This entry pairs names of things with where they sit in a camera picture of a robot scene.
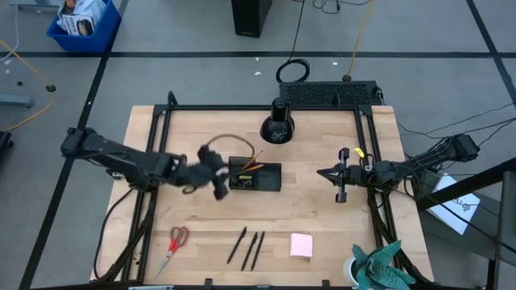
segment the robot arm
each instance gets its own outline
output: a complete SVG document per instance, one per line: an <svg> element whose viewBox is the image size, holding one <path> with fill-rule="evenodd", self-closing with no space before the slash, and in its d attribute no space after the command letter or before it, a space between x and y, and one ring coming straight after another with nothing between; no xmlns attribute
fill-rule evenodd
<svg viewBox="0 0 516 290"><path fill-rule="evenodd" d="M479 150L480 148L469 135L459 134L443 139L429 151L405 162L378 161L372 166L347 166L349 149L343 148L339 152L340 162L338 164L333 168L318 170L317 173L328 179L333 185L340 187L335 201L344 203L346 202L344 190L346 184L392 191L409 174L419 174L421 171L445 161L468 162L474 160L478 156Z"/></svg>
<svg viewBox="0 0 516 290"><path fill-rule="evenodd" d="M61 152L64 157L88 160L121 173L127 183L138 190L152 191L167 183L185 186L183 193L192 193L211 181L217 200L227 195L224 181L228 175L221 173L227 165L221 155L210 151L206 145L198 151L200 162L186 165L185 155L142 152L105 139L93 129L70 128Z"/></svg>

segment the black cable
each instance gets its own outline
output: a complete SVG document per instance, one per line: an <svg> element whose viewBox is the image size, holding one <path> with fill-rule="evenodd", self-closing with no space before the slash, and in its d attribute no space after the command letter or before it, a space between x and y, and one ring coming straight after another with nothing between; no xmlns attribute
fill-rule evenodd
<svg viewBox="0 0 516 290"><path fill-rule="evenodd" d="M276 71L276 81L280 84L283 83L283 80L281 79L281 71L283 70L283 68L286 68L290 64L300 64L305 68L305 74L302 77L300 77L297 81L306 81L306 79L308 79L308 76L310 75L310 64L308 63L308 61L302 60L302 59L297 59L297 60L292 59L293 52L296 49L296 42L298 41L299 27L301 26L301 19L303 16L304 9L305 9L305 0L303 0L302 5L301 5L301 12L299 13L299 20L298 20L298 28L296 29L296 36L294 37L294 40L293 40L293 46L292 46L292 51L290 52L290 57Z"/></svg>
<svg viewBox="0 0 516 290"><path fill-rule="evenodd" d="M498 122L498 123L495 123L495 124L491 124L491 125L488 125L488 126L483 126L483 127L480 127L480 128L476 128L476 129L471 129L471 130L466 130L464 132L462 132L462 134L466 134L466 133L471 133L471 132L475 132L475 131L481 131L481 130L484 130L484 129L488 129L488 128L491 128L491 127L494 127L494 126L498 126L498 125L501 125L501 124L505 124L505 123L511 123L512 121L516 120L516 118L510 118L510 119L507 119L505 121L501 121L501 122ZM397 124L403 128L403 130L407 131L407 132L410 132L410 133L415 133L417 135L423 135L423 136L426 136L427 138L429 139L445 139L447 138L448 136L440 136L440 137L434 137L434 136L430 136L428 135L427 133L423 133L423 132L417 132L417 131L414 131L414 130L409 130L407 128L405 128L405 126L403 126L400 122L397 122Z"/></svg>
<svg viewBox="0 0 516 290"><path fill-rule="evenodd" d="M464 119L464 120L460 120L460 121L458 121L458 122L453 122L453 123L448 124L448 125L446 125L446 126L441 126L441 127L439 127L439 128L435 128L434 130L429 130L428 132L425 132L425 134L434 133L434 132L436 132L436 131L439 131L439 130L442 130L442 129L446 129L446 128L448 128L448 127L451 127L451 126L454 126L454 125L457 125L457 124L461 124L462 122L469 121L469 120L471 120L471 119L473 119L473 118L477 118L477 117L480 117L480 116L482 116L482 115L484 115L484 114L487 114L487 113L490 113L490 112L494 112L494 111L498 111L498 110L504 109L504 108L506 108L506 107L508 107L508 106L512 106L512 105L514 105L514 103L513 103L513 102L511 102L510 104L507 104L507 105L501 106L501 107L499 107L499 108L496 108L496 109L486 110L485 112L482 112L482 113L479 113L479 114L473 115L473 116L468 117L468 118L466 118L466 119Z"/></svg>
<svg viewBox="0 0 516 290"><path fill-rule="evenodd" d="M337 0L338 3L344 3L344 4L348 4L348 5L355 5L355 6L361 6L361 5L365 5L369 2L371 2L371 0L368 0L368 1L365 1L365 2L348 2L348 1L343 1L343 0Z"/></svg>
<svg viewBox="0 0 516 290"><path fill-rule="evenodd" d="M498 240L497 238L492 237L490 234L487 234L487 233L486 233L486 232L484 232L481 228L479 228L478 226L473 225L471 222L466 221L466 220L465 220L465 219L463 219L460 215L458 215L457 213L455 213L453 210L449 209L449 208L448 208L447 206L445 206L444 204L442 204L442 203L438 202L438 201L437 201L436 199L434 199L431 195L422 193L422 191L421 191L421 185L422 185L422 184L421 184L421 181L419 180L419 177L415 174L415 172L414 172L414 170L412 170L412 168L408 168L408 169L412 172L413 176L415 177L416 181L418 182L418 188L419 188L418 195L417 195L417 197L418 197L418 198L420 198L419 196L421 196L421 198L427 198L427 199L429 199L430 201L434 202L434 203L435 203L435 205L441 205L445 210L447 210L448 212L450 212L451 214L453 214L456 218L460 219L462 222L464 222L464 223L468 224L468 225L469 225L469 226L471 226L473 229L478 230L478 232L479 232L479 233L481 233L481 234L483 234L484 236L486 236L487 238L491 239L493 242L495 242L495 243L497 243L497 244L500 244L501 246L503 246L503 247L504 247L504 248L506 248L507 250L509 250L509 251L513 252L514 254L516 254L516 250L515 250L513 247L511 247L511 246L507 245L506 243L504 243L504 242L502 242L502 241Z"/></svg>
<svg viewBox="0 0 516 290"><path fill-rule="evenodd" d="M107 211L106 217L104 218L104 222L102 222L102 228L100 229L100 237L98 237L97 250L95 251L95 258L94 258L94 275L95 275L95 278L97 278L97 280L100 279L100 276L98 275L98 272L97 272L98 252L100 251L100 246L102 245L102 239L104 238L104 229L106 228L107 219L110 217L111 213L113 212L113 209L117 205L119 205L120 202L122 202L124 199L126 199L133 190L134 190L133 188L129 189L124 195L122 195L122 197L120 197L120 199L118 199L113 204L113 206L111 206L110 210Z"/></svg>
<svg viewBox="0 0 516 290"><path fill-rule="evenodd" d="M457 161L453 161L453 162L451 162L450 165L446 166L445 168L441 168L440 170L446 170L446 169L450 168L451 166L455 165L456 163L457 163Z"/></svg>
<svg viewBox="0 0 516 290"><path fill-rule="evenodd" d="M484 141L480 142L480 143L478 144L478 147L482 146L482 144L484 144L486 141L488 141L489 139L491 139L491 137L493 137L493 136L494 136L494 135L495 135L499 130L501 130L503 127L505 127L505 126L507 126L507 125L511 124L514 120L515 120L515 119L513 119L512 121L510 121L510 122L508 122L508 123L506 123L506 124L504 124L504 125L499 126L499 127L498 127L498 129L496 129L496 130L495 130L495 131L494 131L494 132L493 132L493 133L492 133L488 138L486 138L486 139L484 139Z"/></svg>
<svg viewBox="0 0 516 290"><path fill-rule="evenodd" d="M474 176L474 175L477 175L478 173L446 173L446 174L441 174L441 173L437 173L437 172L431 172L432 174L435 174L437 176L446 176L446 175L449 175L449 176Z"/></svg>
<svg viewBox="0 0 516 290"><path fill-rule="evenodd" d="M328 0L321 0L321 6L315 5L315 0L312 0L312 6L314 6L315 9L319 9L322 12L326 14L338 14L340 12L340 4L338 1L334 1L337 4L336 11L326 11L324 10L324 6L328 3Z"/></svg>

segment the yellow tape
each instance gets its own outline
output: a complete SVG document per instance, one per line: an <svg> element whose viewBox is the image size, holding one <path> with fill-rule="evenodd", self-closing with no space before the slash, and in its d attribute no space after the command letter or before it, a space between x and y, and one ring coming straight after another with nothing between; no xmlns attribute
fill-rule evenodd
<svg viewBox="0 0 516 290"><path fill-rule="evenodd" d="M356 153L358 153L360 158L364 158L365 157L364 153L362 152L362 149L357 147L357 148L355 148L355 151L356 151Z"/></svg>

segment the gray floor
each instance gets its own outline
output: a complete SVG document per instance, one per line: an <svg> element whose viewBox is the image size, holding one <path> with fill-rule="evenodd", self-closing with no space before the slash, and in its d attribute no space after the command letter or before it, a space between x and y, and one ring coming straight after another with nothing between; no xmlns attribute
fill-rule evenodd
<svg viewBox="0 0 516 290"><path fill-rule="evenodd" d="M516 52L513 13L516 2L475 1L500 52ZM346 6L340 14L315 10L308 1L297 51L348 52L367 6ZM114 52L288 51L297 24L299 3L276 0L260 39L234 34L229 0L130 0L114 43ZM15 41L14 10L0 3L0 39ZM21 10L21 52L59 52L45 33L52 13ZM487 52L466 1L377 1L360 43L366 52ZM337 81L348 58L307 58L311 81ZM56 84L55 105L34 122L14 132L15 146L0 167L0 270L2 288L19 285L64 160L59 145L66 128L76 126L98 58L29 59ZM165 102L173 90L182 104L268 104L278 95L277 67L285 58L110 58L89 116L88 126L108 138L123 139L130 108ZM516 77L516 60L503 60ZM45 106L44 83L17 60L0 64L0 91L30 95L34 108L0 107L0 128ZM287 68L284 79L301 75ZM358 58L355 80L375 80L405 126L427 131L482 111L511 103L491 59ZM22 81L24 86L17 86ZM514 107L477 118L438 135L500 122L514 116ZM493 130L473 133L480 141ZM456 164L449 172L479 172L516 154L514 125L481 148L479 158ZM407 153L430 147L420 136L402 138ZM73 165L63 200L32 287L85 283L106 212L112 181L91 164ZM499 198L497 186L482 191ZM435 280L472 287L485 283L487 260L427 235ZM503 288L516 288L516 270L504 265Z"/></svg>

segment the black box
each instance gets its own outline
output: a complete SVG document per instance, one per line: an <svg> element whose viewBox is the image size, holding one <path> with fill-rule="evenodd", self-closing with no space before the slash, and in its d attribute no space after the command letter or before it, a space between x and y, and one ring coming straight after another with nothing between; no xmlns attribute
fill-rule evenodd
<svg viewBox="0 0 516 290"><path fill-rule="evenodd" d="M229 188L234 190L259 190L269 192L281 191L281 164L254 162L250 167L263 164L251 172L237 174L242 171L242 167L251 161L249 157L230 156L228 167L230 173ZM249 176L249 184L244 185L238 182L239 176Z"/></svg>
<svg viewBox="0 0 516 290"><path fill-rule="evenodd" d="M235 33L260 37L273 0L231 0Z"/></svg>

